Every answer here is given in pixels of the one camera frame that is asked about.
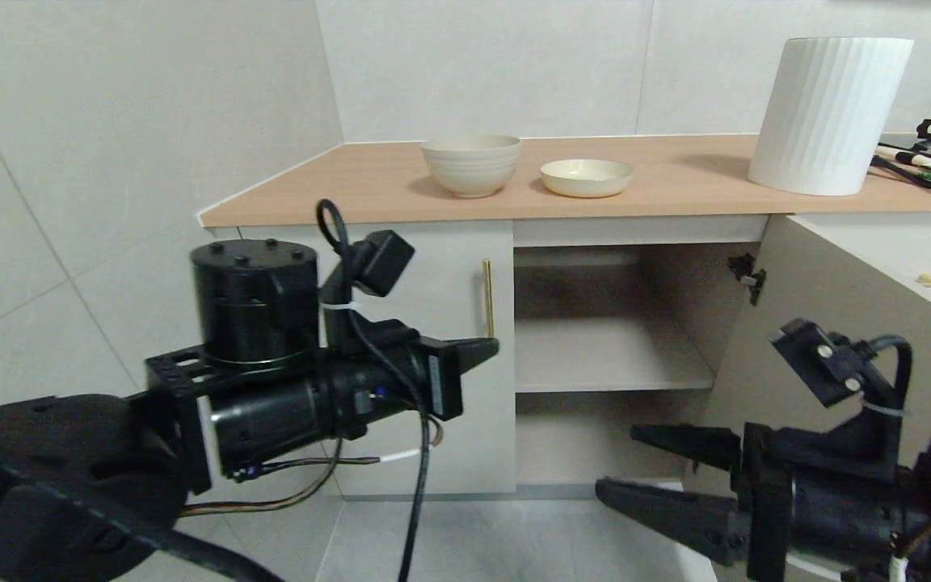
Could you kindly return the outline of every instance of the white vase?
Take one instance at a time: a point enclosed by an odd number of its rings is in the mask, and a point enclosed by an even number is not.
[[[902,38],[786,41],[749,179],[799,194],[860,192],[914,44]]]

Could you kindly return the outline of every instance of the white plate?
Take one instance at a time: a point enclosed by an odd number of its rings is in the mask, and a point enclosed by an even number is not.
[[[633,177],[634,168],[608,159],[559,159],[541,167],[544,188],[572,198],[616,196]]]

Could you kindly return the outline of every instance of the floor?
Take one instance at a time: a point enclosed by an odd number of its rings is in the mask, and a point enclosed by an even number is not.
[[[343,506],[317,582],[398,578],[410,505]],[[419,582],[715,582],[708,560],[595,500],[428,501]]]

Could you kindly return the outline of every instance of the cabinet hinge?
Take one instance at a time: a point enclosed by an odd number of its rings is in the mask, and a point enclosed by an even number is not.
[[[740,257],[728,257],[727,268],[740,284],[749,287],[749,303],[756,305],[760,301],[760,291],[764,291],[764,283],[768,280],[768,272],[764,269],[754,272],[756,259],[746,253]]]

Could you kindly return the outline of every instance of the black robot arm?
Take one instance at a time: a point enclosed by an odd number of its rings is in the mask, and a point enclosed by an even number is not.
[[[891,564],[903,579],[931,581],[931,446],[915,468],[897,463],[908,342],[851,343],[801,319],[771,340],[821,404],[860,394],[861,412],[827,433],[746,424],[739,438],[727,428],[634,427],[635,440],[731,473],[736,497],[600,479],[599,500],[715,563],[746,561],[757,582],[782,582],[790,549],[852,564],[851,582],[886,581]],[[893,386],[870,364],[890,347]]]
[[[426,338],[340,309],[351,287],[389,293],[414,248],[380,231],[339,251],[319,288],[317,256],[301,244],[196,248],[203,343],[145,361],[146,391],[0,406],[0,578],[111,580],[163,550],[234,579],[278,580],[171,530],[189,513],[187,494],[211,487],[204,431],[217,434],[221,472],[241,482],[281,454],[359,438],[399,412],[460,416],[461,375],[495,356],[498,340]]]

